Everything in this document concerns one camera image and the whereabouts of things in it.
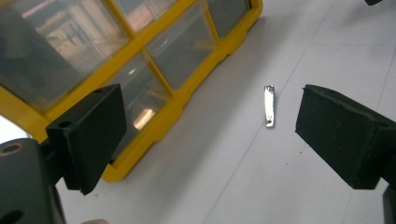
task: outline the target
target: clear plastic drawer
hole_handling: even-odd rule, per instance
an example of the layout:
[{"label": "clear plastic drawer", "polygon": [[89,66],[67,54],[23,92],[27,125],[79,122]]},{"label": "clear plastic drawer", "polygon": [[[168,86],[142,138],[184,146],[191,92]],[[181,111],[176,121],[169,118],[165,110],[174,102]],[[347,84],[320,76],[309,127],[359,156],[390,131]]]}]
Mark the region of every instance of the clear plastic drawer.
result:
[{"label": "clear plastic drawer", "polygon": [[116,0],[131,28],[138,33],[157,20],[176,0]]},{"label": "clear plastic drawer", "polygon": [[168,100],[166,90],[152,73],[143,53],[134,56],[108,84],[116,83],[121,85],[128,127],[113,159],[117,158]]},{"label": "clear plastic drawer", "polygon": [[250,10],[249,0],[207,0],[219,37],[223,38]]},{"label": "clear plastic drawer", "polygon": [[170,86],[179,89],[215,48],[201,2],[189,8],[146,49]]},{"label": "clear plastic drawer", "polygon": [[101,1],[10,1],[0,5],[0,83],[45,110],[127,41]]}]

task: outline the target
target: screw hole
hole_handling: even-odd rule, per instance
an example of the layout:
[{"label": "screw hole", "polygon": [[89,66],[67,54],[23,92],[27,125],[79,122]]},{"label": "screw hole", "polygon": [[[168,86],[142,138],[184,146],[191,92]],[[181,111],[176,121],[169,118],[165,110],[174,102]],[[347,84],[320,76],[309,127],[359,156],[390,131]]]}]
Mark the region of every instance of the screw hole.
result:
[{"label": "screw hole", "polygon": [[7,213],[5,216],[1,217],[0,224],[15,224],[23,217],[23,212],[21,210],[16,210]]},{"label": "screw hole", "polygon": [[0,151],[0,156],[8,156],[8,155],[17,153],[20,150],[21,150],[20,145],[11,145],[11,146],[2,148]]},{"label": "screw hole", "polygon": [[72,122],[70,122],[70,121],[64,121],[64,122],[62,122],[62,123],[59,124],[59,127],[60,127],[60,128],[66,128],[66,127],[70,126],[70,124],[72,124]]}]

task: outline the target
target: yellow storage bin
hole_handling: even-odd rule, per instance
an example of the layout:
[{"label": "yellow storage bin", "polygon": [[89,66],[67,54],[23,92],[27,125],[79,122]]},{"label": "yellow storage bin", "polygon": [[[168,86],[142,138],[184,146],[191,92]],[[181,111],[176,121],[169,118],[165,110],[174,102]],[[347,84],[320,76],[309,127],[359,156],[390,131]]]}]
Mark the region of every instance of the yellow storage bin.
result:
[{"label": "yellow storage bin", "polygon": [[120,83],[128,130],[103,179],[123,179],[261,13],[262,0],[0,1],[0,115],[42,142],[85,95]]},{"label": "yellow storage bin", "polygon": [[190,7],[171,27],[157,35],[146,50],[170,86],[177,90],[215,49],[201,3]]},{"label": "yellow storage bin", "polygon": [[112,160],[132,142],[163,108],[168,94],[149,68],[149,62],[140,52],[125,64],[108,84],[120,83],[127,119],[127,132]]},{"label": "yellow storage bin", "polygon": [[248,0],[208,0],[208,4],[220,37],[230,33],[251,8]]}]

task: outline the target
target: tiled floor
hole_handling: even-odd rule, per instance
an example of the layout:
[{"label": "tiled floor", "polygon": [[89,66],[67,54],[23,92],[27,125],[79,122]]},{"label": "tiled floor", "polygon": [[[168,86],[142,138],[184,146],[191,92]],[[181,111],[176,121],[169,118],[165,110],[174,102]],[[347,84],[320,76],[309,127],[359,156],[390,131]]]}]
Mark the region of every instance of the tiled floor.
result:
[{"label": "tiled floor", "polygon": [[[396,120],[396,0],[266,0],[240,49],[129,176],[83,197],[69,223],[383,223],[382,193],[352,190],[294,133],[302,87],[328,87]],[[262,88],[276,86],[276,127]]]}]

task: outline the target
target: yellow plastic frame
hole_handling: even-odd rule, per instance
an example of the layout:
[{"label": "yellow plastic frame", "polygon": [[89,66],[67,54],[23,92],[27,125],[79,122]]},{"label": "yellow plastic frame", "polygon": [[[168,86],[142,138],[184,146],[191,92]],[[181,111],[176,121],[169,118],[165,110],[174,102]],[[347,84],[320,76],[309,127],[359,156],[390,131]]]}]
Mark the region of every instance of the yellow plastic frame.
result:
[{"label": "yellow plastic frame", "polygon": [[148,123],[141,133],[125,148],[114,162],[109,164],[102,176],[106,181],[112,182],[123,179],[131,169],[139,162],[150,146],[161,140],[174,123],[182,115],[183,107],[190,100],[191,95],[227,55],[232,54],[246,38],[248,30],[262,14],[262,0],[250,0],[251,10],[241,19],[233,30],[223,39],[219,39],[216,27],[211,19],[210,13],[205,8],[205,16],[208,19],[210,30],[215,38],[216,48],[206,60],[191,75],[186,83],[177,91],[173,90],[166,82],[160,70],[150,59],[144,50],[147,43],[161,31],[169,27],[184,11],[202,0],[178,0],[158,20],[135,34],[122,13],[111,0],[104,0],[109,10],[113,13],[116,21],[129,36],[130,41],[113,58],[99,68],[94,74],[84,80],[73,91],[69,92],[55,106],[45,112],[36,111],[18,97],[0,86],[0,115],[12,120],[26,132],[33,136],[38,142],[47,138],[45,128],[52,120],[58,118],[72,105],[76,104],[91,91],[105,85],[115,76],[138,52],[143,51],[148,57],[148,65],[154,71],[156,77],[163,84],[170,98],[163,109]]}]

